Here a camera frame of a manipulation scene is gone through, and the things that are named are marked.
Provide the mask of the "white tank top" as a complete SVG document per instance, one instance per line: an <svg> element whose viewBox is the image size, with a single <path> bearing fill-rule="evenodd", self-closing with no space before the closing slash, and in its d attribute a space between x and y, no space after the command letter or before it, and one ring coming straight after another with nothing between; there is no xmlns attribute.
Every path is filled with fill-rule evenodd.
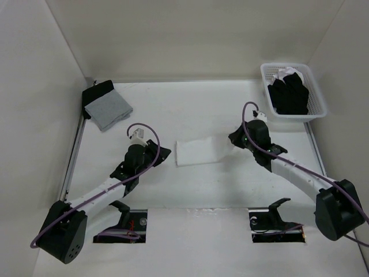
<svg viewBox="0 0 369 277"><path fill-rule="evenodd" d="M234 145L225 134L176 142L176 165L195 166L220 162L232 153Z"/></svg>

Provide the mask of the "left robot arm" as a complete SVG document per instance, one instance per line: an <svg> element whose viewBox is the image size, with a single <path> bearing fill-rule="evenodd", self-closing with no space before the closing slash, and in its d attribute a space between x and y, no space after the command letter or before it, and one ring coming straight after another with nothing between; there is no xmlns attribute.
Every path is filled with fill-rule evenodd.
<svg viewBox="0 0 369 277"><path fill-rule="evenodd" d="M70 202L58 200L51 206L31 247L44 250L64 264L72 262L84 246L88 220L127 196L138 185L139 177L163 163L171 152L152 140L145 145L129 146L123 162L96 189Z"/></svg>

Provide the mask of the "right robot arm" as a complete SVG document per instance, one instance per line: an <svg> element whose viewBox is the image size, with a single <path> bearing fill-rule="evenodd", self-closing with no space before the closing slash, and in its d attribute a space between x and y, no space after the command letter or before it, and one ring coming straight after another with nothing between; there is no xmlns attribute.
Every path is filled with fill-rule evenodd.
<svg viewBox="0 0 369 277"><path fill-rule="evenodd" d="M271 142L264 121L244 121L228 138L233 146L248 149L260 166L314 201L315 226L329 240L336 241L368 222L353 183L324 177L293 160L285 148Z"/></svg>

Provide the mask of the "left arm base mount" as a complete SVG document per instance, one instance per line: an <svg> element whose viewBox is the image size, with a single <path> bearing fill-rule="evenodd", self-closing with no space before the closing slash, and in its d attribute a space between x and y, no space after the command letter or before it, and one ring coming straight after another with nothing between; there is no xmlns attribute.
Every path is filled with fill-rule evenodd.
<svg viewBox="0 0 369 277"><path fill-rule="evenodd" d="M94 244L144 244L148 225L147 209L130 209L121 201L114 201L109 208L115 212L111 215L112 226L102 230L103 234L93 236Z"/></svg>

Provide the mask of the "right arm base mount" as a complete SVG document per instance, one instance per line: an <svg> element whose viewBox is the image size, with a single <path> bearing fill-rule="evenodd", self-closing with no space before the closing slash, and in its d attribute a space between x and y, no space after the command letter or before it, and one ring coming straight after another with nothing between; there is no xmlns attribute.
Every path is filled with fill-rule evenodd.
<svg viewBox="0 0 369 277"><path fill-rule="evenodd" d="M253 243L306 242L303 225L284 221L278 211L282 204L290 200L281 198L268 207L248 210Z"/></svg>

